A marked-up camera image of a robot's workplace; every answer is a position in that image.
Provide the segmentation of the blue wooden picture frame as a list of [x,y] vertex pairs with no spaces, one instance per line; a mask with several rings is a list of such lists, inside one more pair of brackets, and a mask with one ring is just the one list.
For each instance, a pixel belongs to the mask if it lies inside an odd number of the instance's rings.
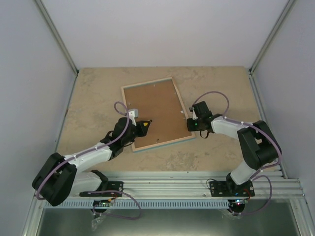
[[138,110],[137,121],[152,121],[147,135],[131,145],[133,152],[195,139],[187,129],[189,116],[172,77],[123,86],[121,91],[126,106]]

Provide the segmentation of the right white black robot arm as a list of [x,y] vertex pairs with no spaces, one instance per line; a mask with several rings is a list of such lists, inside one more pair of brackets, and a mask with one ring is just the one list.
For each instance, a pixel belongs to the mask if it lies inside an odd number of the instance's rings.
[[187,120],[190,132],[223,134],[239,141],[243,161],[224,181],[207,181],[213,197],[254,196],[252,181],[264,166],[277,160],[282,153],[266,122],[244,123],[212,114],[206,102],[192,105],[192,117]]

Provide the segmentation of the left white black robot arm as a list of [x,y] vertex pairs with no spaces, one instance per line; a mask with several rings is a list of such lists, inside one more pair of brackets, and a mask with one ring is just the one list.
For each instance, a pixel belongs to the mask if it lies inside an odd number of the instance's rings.
[[93,147],[65,156],[57,152],[51,154],[32,182],[36,198],[55,207],[70,195],[103,196],[118,190],[119,187],[100,171],[87,170],[114,159],[136,138],[146,136],[151,123],[151,120],[133,122],[123,117]]

